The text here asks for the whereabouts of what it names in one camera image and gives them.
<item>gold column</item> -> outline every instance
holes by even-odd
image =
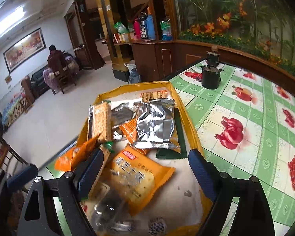
[[[110,0],[96,0],[96,2],[98,5],[98,12],[101,18],[103,32],[107,40],[112,67],[115,70],[127,71],[128,69],[124,66],[124,63],[129,62],[131,57],[123,47],[114,45],[113,40],[111,39],[113,38],[113,34],[117,33],[117,30],[113,27],[113,25],[119,21],[120,15],[118,11],[112,11]]]

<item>black hair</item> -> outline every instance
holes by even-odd
[[[56,46],[54,46],[54,45],[50,45],[49,46],[49,51],[51,52],[51,51],[55,51],[56,50]]]

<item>white bucket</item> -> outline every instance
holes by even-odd
[[[131,73],[132,69],[136,69],[136,64],[134,60],[129,61],[129,63],[124,63],[124,65],[128,68],[129,73]]]

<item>pink thermos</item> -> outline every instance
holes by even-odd
[[[136,18],[136,20],[133,23],[134,33],[136,34],[136,37],[138,40],[141,39],[141,26],[139,23],[139,19]]]

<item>blue gripper pad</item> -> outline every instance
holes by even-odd
[[[101,167],[103,166],[103,151],[99,148],[93,151],[90,157],[86,160],[86,163],[88,163],[88,166],[81,174],[77,185],[80,200],[82,200],[83,198],[87,198],[87,195],[92,188],[92,185],[97,178]]]
[[[212,175],[210,175],[208,168],[210,163],[202,157],[197,149],[192,149],[189,152],[188,160],[194,176],[196,177],[205,196],[214,202],[217,197],[217,193],[214,190],[214,181],[212,180]]]
[[[25,184],[38,175],[38,169],[34,164],[29,164],[21,172],[10,177],[6,181],[7,188],[10,193],[20,190]]]

